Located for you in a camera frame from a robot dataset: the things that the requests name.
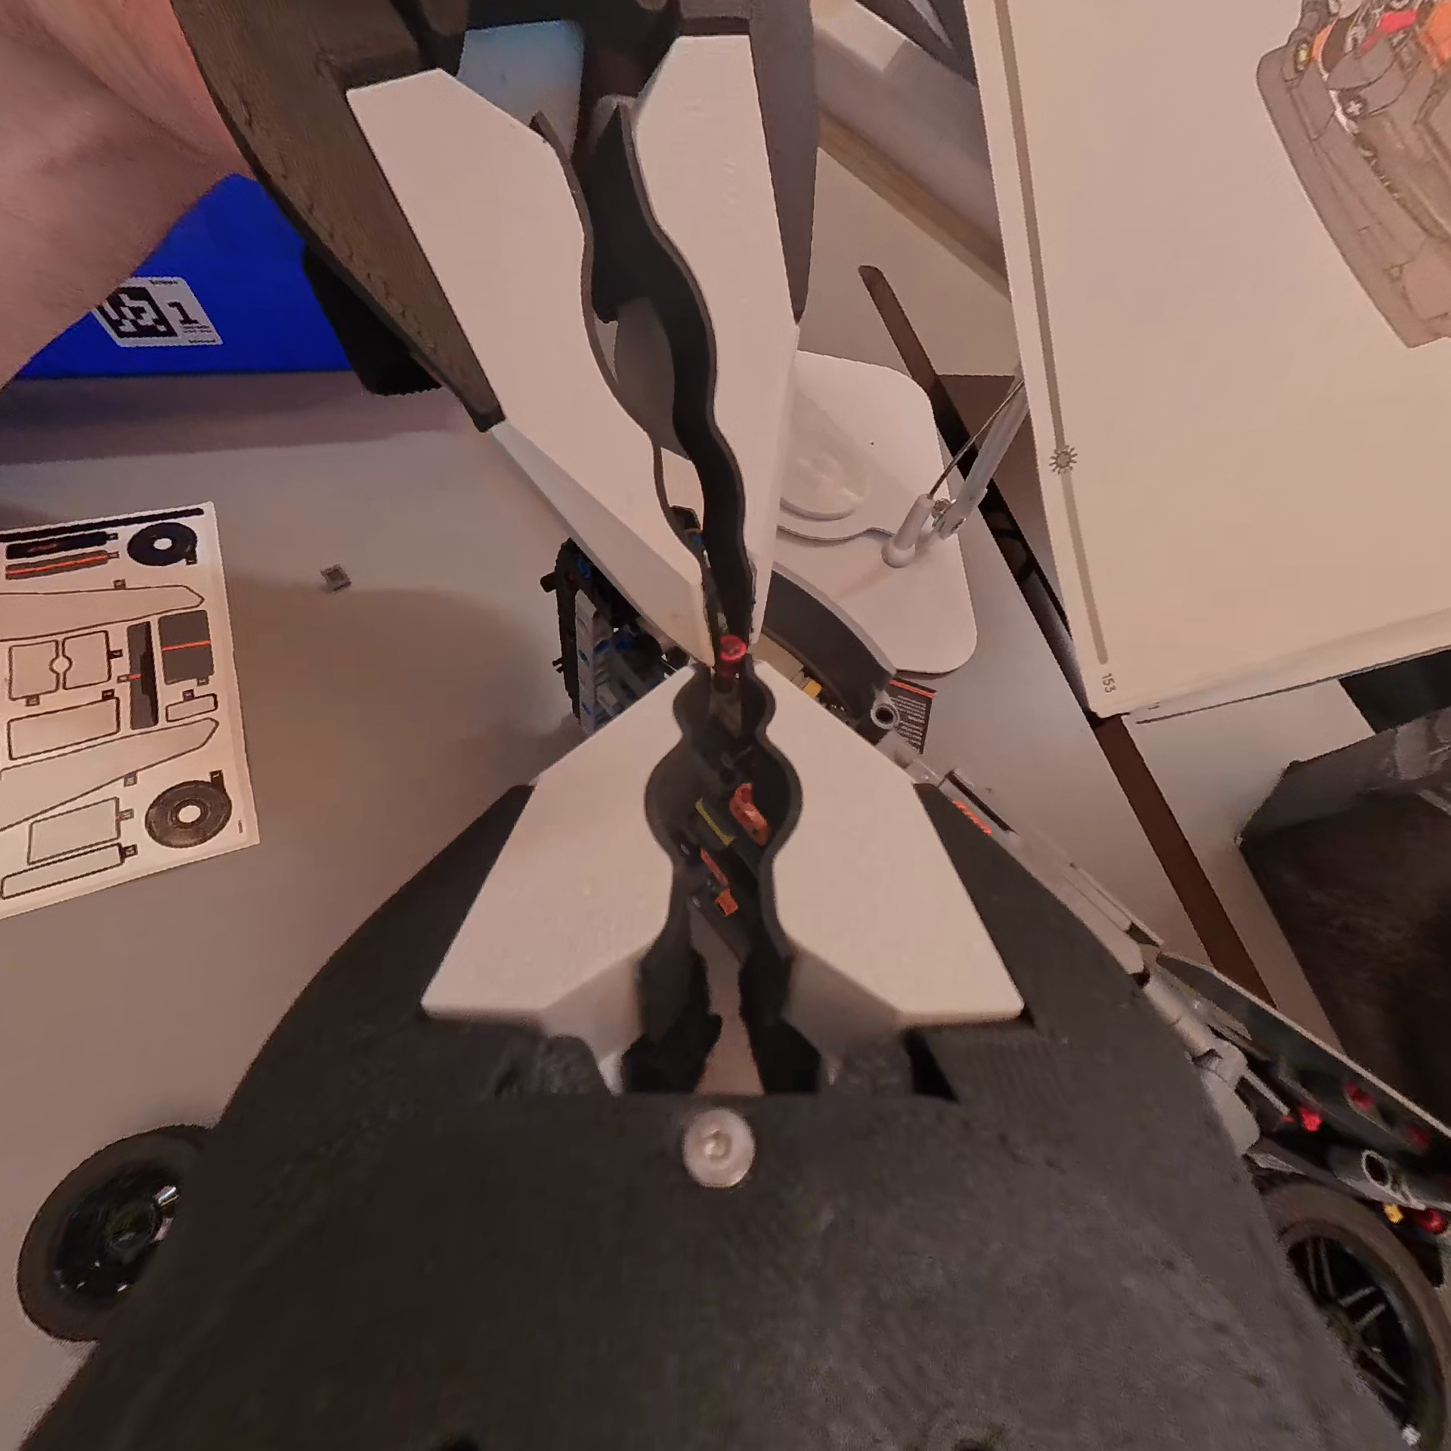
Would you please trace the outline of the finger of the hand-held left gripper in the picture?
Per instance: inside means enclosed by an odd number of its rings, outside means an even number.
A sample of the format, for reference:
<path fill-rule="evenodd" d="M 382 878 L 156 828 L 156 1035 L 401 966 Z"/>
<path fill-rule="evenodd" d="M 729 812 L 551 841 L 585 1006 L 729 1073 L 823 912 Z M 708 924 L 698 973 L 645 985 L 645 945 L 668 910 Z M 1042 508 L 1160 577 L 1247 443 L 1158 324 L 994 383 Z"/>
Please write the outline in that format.
<path fill-rule="evenodd" d="M 559 149 L 442 69 L 348 99 L 499 398 L 495 437 L 629 602 L 714 659 L 700 563 L 668 521 L 656 446 L 601 364 L 587 228 Z"/>
<path fill-rule="evenodd" d="M 583 176 L 612 287 L 649 301 L 664 328 L 718 621 L 754 638 L 800 329 L 750 34 L 677 36 L 645 90 L 601 119 Z"/>

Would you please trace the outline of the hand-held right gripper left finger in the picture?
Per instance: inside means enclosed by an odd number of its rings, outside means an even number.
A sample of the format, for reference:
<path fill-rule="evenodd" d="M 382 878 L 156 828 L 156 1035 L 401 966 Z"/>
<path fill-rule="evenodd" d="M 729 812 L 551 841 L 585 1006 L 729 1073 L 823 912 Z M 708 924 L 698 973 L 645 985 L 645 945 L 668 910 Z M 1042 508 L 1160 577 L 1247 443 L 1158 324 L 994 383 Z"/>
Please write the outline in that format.
<path fill-rule="evenodd" d="M 683 745 L 672 674 L 536 778 L 422 1008 L 543 1035 L 664 1035 L 691 996 L 691 929 L 647 789 Z"/>

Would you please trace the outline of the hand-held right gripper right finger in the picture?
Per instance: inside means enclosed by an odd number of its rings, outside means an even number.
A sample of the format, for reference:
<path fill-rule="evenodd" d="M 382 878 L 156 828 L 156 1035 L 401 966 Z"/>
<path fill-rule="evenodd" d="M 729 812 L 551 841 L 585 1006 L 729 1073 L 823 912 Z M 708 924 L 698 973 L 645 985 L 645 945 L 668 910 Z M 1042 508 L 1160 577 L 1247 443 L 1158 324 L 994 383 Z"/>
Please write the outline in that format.
<path fill-rule="evenodd" d="M 766 738 L 802 805 L 771 864 L 796 1029 L 927 1029 L 1017 1019 L 1011 979 L 907 770 L 760 665 Z"/>

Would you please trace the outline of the grey lego car model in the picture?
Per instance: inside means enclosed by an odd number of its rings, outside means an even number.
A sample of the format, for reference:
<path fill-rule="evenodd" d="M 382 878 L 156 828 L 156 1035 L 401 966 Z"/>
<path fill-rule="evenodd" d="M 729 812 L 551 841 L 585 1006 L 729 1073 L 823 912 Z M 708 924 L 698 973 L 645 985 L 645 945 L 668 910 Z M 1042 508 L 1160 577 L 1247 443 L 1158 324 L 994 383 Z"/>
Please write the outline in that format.
<path fill-rule="evenodd" d="M 838 621 L 804 584 L 773 586 L 769 646 L 787 650 L 777 671 L 817 699 L 823 715 L 854 728 L 919 789 L 951 803 L 1001 853 L 1020 860 L 1040 893 L 1063 901 L 1086 931 L 1118 950 L 1114 904 L 1068 862 L 1009 826 L 959 772 L 934 772 L 904 736 L 909 699 L 927 715 L 930 692 L 902 678 L 865 636 Z M 792 964 L 779 903 L 777 837 L 790 824 L 773 765 L 744 728 L 760 711 L 741 694 L 746 644 L 725 638 L 727 703 L 704 736 L 687 736 L 691 765 L 666 770 L 666 824 L 683 860 L 695 912 L 741 966 L 741 1012 L 767 1092 L 911 1092 L 965 1102 L 942 1056 L 944 1027 L 871 1027 L 861 1042 L 825 1048 L 823 1027 L 804 1033 L 790 1016 L 808 983 L 806 950 Z M 1306 1035 L 1270 1004 L 1187 958 L 1151 943 L 1130 920 L 1120 935 L 1139 952 L 1126 972 L 1176 1035 L 1218 1123 L 1266 1200 L 1277 1242 L 1327 1318 L 1362 1382 L 1410 1447 L 1448 1447 L 1448 1127 L 1396 1096 L 1364 1065 Z"/>

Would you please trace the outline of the black lego wheel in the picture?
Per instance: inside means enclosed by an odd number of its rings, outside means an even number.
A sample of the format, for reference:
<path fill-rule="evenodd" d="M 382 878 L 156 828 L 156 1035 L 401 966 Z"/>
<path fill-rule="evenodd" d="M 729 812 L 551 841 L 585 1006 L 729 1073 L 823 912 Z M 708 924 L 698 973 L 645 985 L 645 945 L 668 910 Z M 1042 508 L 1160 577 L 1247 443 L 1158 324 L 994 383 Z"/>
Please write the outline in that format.
<path fill-rule="evenodd" d="M 166 1125 L 123 1136 L 62 1179 L 16 1259 L 28 1320 L 54 1340 L 95 1343 L 169 1236 L 210 1129 Z"/>

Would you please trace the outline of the person's left forearm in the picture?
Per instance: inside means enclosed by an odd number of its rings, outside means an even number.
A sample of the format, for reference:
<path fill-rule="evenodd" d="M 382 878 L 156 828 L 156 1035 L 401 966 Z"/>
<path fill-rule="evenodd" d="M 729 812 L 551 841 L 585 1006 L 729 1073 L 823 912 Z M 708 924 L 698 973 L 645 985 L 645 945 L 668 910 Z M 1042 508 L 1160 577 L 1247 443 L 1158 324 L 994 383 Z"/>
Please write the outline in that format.
<path fill-rule="evenodd" d="M 5 385 L 250 172 L 169 2 L 5 2 Z"/>

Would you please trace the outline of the blue box with tag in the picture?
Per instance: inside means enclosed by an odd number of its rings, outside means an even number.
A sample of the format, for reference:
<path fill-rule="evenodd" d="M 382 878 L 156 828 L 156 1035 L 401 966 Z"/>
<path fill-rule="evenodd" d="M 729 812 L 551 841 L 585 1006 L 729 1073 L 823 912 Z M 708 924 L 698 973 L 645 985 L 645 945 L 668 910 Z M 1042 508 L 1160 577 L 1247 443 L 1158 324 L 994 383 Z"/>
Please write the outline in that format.
<path fill-rule="evenodd" d="M 302 236 L 279 205 L 233 174 L 20 379 L 346 372 L 302 262 Z"/>

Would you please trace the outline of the white stand base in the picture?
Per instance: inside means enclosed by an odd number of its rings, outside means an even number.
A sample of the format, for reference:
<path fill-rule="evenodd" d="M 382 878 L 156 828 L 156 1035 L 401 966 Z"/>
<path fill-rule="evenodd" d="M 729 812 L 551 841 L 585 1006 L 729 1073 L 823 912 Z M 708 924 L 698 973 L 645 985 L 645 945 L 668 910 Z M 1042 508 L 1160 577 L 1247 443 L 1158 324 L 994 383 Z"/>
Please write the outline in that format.
<path fill-rule="evenodd" d="M 800 351 L 777 565 L 808 582 L 898 671 L 971 661 L 976 619 L 959 544 L 884 558 L 946 458 L 928 395 L 892 368 Z"/>

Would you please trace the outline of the white instruction booklet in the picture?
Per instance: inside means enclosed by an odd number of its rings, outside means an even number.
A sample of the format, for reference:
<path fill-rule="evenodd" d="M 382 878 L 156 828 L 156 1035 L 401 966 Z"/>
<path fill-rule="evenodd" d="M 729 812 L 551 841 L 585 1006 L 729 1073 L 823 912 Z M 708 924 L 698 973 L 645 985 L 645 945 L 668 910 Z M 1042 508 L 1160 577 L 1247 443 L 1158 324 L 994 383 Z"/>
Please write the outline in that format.
<path fill-rule="evenodd" d="M 1091 707 L 1448 650 L 1448 4 L 965 4 Z"/>

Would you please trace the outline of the sticker sheet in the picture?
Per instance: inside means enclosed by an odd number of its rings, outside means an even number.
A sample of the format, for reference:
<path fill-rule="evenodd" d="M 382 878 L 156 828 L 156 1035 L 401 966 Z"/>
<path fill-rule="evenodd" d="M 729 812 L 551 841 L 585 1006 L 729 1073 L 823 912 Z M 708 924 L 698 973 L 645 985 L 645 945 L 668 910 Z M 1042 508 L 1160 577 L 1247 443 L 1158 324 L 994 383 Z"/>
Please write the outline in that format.
<path fill-rule="evenodd" d="M 215 506 L 3 533 L 3 918 L 261 843 Z"/>

